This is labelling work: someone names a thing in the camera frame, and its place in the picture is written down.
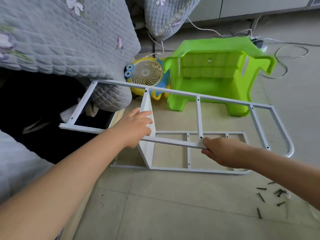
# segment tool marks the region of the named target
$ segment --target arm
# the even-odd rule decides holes
[[[0,206],[0,239],[55,239],[113,158],[151,133],[146,125],[152,120],[145,118],[151,111],[139,111],[134,109]]]
[[[253,170],[320,210],[320,169],[230,138],[203,139],[201,152],[218,164]]]

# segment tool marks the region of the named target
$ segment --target hand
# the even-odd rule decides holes
[[[115,136],[120,137],[124,147],[134,148],[142,137],[151,134],[151,129],[146,126],[153,123],[150,118],[146,118],[150,114],[151,111],[140,112],[140,108],[135,108],[107,130],[113,131]]]
[[[201,153],[218,164],[229,168],[250,168],[249,154],[254,151],[254,147],[239,140],[223,137],[216,139],[205,137],[203,144],[207,149],[202,149]]]

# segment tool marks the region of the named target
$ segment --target forearm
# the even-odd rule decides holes
[[[263,149],[254,149],[248,161],[248,168],[320,209],[320,169]]]
[[[123,148],[120,140],[111,129],[101,133],[4,203],[0,239],[54,239]]]

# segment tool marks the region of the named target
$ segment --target pile of screws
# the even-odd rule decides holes
[[[276,182],[272,181],[272,182],[267,183],[267,184],[269,185],[269,184],[275,184],[275,183],[276,183]],[[257,189],[257,190],[267,190],[267,188],[260,188],[260,187],[256,187],[256,189]],[[273,194],[277,195],[278,197],[281,197],[281,195],[282,195],[283,193],[286,194],[287,191],[285,191],[285,190],[283,190],[283,189],[278,189],[278,190],[275,191]],[[257,193],[257,195],[259,196],[259,198],[260,198],[264,203],[266,202],[260,193]],[[277,206],[281,206],[281,205],[283,205],[283,204],[285,204],[285,201],[280,202],[280,203],[277,203]],[[257,208],[257,213],[258,213],[259,219],[262,219],[259,208]]]

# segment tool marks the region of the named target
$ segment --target minion fan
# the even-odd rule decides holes
[[[156,58],[142,58],[133,64],[127,65],[124,76],[127,82],[160,88],[170,88],[170,71],[163,72],[163,61]],[[137,95],[143,96],[144,89],[130,88]],[[161,92],[150,91],[150,97],[155,100],[161,98]]]

